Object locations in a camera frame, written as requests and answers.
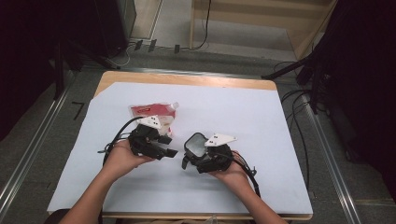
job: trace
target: person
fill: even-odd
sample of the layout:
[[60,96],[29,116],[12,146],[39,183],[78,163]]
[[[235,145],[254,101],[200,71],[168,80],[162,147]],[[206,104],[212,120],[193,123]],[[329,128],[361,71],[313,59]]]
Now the person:
[[[147,156],[134,155],[127,140],[119,141],[112,149],[101,171],[60,223],[96,224],[111,185],[137,166],[154,160]],[[232,162],[227,171],[209,174],[223,182],[241,200],[256,223],[286,223],[256,195],[248,183],[247,175],[235,162]]]

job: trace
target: white tabletop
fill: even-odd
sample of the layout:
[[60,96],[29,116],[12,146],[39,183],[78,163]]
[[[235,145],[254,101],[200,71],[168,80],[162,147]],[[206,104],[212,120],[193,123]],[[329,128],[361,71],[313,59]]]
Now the white tabletop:
[[[279,214],[310,215],[309,201],[277,91],[186,85],[114,83],[91,100],[48,210],[70,208],[102,166],[98,154],[131,119],[129,105],[179,102],[172,123],[179,152],[139,166],[107,194],[104,213],[248,215],[217,179],[181,168],[183,145],[194,133],[238,138],[238,150],[258,173],[262,198]],[[131,131],[135,124],[125,132]]]

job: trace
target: snack package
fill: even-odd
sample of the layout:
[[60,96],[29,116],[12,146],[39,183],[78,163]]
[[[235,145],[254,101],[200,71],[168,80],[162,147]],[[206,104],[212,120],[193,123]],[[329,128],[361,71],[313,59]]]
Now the snack package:
[[178,102],[173,104],[131,105],[130,109],[134,117],[149,117],[157,115],[162,128],[158,130],[160,135],[171,137],[171,123],[176,117]]

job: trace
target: forearm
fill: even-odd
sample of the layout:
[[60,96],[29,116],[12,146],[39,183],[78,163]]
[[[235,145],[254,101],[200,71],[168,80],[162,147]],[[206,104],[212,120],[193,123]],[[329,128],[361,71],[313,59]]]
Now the forearm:
[[286,223],[274,210],[272,210],[252,189],[236,192],[236,196],[245,205],[256,223]]
[[112,183],[112,179],[99,173],[60,223],[97,223]]

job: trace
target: person's left hand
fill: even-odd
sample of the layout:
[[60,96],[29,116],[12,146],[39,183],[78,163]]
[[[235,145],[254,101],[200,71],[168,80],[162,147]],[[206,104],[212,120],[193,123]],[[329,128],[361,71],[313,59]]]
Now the person's left hand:
[[116,181],[137,166],[149,161],[155,161],[155,159],[134,155],[130,149],[129,141],[123,140],[113,147],[100,173],[111,181]]

